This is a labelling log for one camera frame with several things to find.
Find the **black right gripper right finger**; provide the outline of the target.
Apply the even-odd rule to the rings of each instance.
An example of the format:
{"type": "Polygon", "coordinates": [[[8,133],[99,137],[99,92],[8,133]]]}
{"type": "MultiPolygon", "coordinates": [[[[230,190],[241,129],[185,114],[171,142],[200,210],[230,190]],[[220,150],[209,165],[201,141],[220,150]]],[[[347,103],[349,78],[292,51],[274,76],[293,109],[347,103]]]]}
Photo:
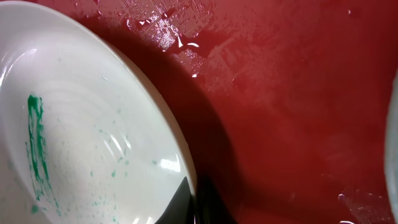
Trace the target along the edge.
{"type": "Polygon", "coordinates": [[[200,179],[197,190],[197,224],[237,224],[210,179],[200,179]]]}

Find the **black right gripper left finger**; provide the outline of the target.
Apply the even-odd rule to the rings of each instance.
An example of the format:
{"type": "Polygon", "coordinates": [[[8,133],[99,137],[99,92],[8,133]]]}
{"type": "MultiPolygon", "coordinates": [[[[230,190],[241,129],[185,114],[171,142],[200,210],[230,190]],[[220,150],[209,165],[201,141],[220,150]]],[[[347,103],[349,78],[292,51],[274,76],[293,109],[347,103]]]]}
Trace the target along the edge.
{"type": "Polygon", "coordinates": [[[178,189],[167,205],[164,213],[155,224],[194,224],[195,209],[193,197],[186,177],[181,181],[178,189]]]}

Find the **white plate bottom green stain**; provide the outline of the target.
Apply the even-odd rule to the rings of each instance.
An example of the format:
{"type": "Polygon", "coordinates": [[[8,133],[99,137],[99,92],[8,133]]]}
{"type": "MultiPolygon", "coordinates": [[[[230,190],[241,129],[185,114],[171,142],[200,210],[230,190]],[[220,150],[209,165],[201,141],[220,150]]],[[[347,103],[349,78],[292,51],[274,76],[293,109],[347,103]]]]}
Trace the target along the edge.
{"type": "Polygon", "coordinates": [[[392,83],[392,94],[386,119],[386,138],[384,150],[384,173],[395,223],[397,223],[397,144],[398,144],[398,89],[397,73],[392,83]]]}

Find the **white plate green stain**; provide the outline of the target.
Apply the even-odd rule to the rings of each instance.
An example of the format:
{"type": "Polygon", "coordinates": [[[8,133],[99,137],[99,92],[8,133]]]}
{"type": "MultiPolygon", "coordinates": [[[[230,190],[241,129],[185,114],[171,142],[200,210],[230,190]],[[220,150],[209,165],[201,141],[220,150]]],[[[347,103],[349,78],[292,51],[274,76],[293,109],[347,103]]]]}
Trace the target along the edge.
{"type": "Polygon", "coordinates": [[[392,83],[392,94],[386,119],[386,138],[384,150],[384,173],[395,223],[397,223],[397,144],[398,144],[398,89],[397,73],[392,83]]]}
{"type": "Polygon", "coordinates": [[[125,55],[39,4],[1,3],[1,222],[155,223],[197,177],[166,102],[125,55]]]}

